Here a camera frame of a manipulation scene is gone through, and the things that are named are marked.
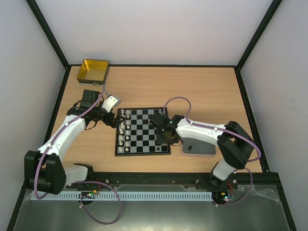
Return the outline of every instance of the chessboard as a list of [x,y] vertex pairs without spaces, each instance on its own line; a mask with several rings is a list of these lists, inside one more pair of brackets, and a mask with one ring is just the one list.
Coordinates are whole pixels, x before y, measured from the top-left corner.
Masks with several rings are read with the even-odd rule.
[[162,113],[162,107],[157,108],[120,108],[118,114],[125,121],[116,129],[116,156],[136,155],[168,155],[171,154],[169,144],[157,144],[157,130],[149,124],[156,112]]

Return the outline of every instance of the wooden table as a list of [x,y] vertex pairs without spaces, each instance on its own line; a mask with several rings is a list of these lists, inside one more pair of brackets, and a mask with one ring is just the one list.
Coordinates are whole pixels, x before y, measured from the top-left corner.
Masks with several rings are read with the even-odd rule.
[[[79,68],[71,68],[53,133],[63,123],[67,110],[81,99],[84,89],[102,90],[79,85]],[[120,108],[162,107],[168,99],[184,96],[192,102],[190,119],[211,124],[234,120],[251,135],[233,68],[113,66],[106,90],[120,97]],[[187,109],[187,102],[174,100],[168,105],[168,116],[185,115]],[[171,155],[115,157],[115,136],[116,129],[104,123],[83,131],[67,151],[64,167],[84,163],[100,172],[210,172],[222,159],[218,148],[214,157],[206,158],[183,157],[181,147],[171,147]],[[262,172],[258,161],[247,167],[252,172]]]

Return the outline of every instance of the yellow tray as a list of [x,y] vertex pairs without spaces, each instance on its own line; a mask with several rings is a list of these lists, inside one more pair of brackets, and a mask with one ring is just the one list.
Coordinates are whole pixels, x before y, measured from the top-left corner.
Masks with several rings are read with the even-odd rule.
[[109,74],[109,62],[85,59],[82,62],[77,80],[80,84],[103,85]]

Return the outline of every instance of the white backdrop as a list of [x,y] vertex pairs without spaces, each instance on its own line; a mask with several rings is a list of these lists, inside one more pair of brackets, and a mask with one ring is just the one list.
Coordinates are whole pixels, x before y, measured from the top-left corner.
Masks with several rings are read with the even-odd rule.
[[37,0],[70,64],[236,65],[271,0]]
[[307,230],[308,2],[283,1],[242,69],[271,171]]
[[0,230],[24,182],[24,156],[43,143],[64,68],[25,0],[0,7]]

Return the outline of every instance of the metal grate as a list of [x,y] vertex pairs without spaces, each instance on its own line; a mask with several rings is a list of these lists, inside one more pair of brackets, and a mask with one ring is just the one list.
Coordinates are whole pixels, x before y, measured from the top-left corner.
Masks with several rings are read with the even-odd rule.
[[[211,192],[117,192],[121,201],[212,201]],[[58,195],[48,194],[45,201],[74,201],[81,198],[81,192],[61,192]],[[117,201],[113,192],[100,192],[99,195],[84,200]],[[34,194],[31,200],[37,200]]]

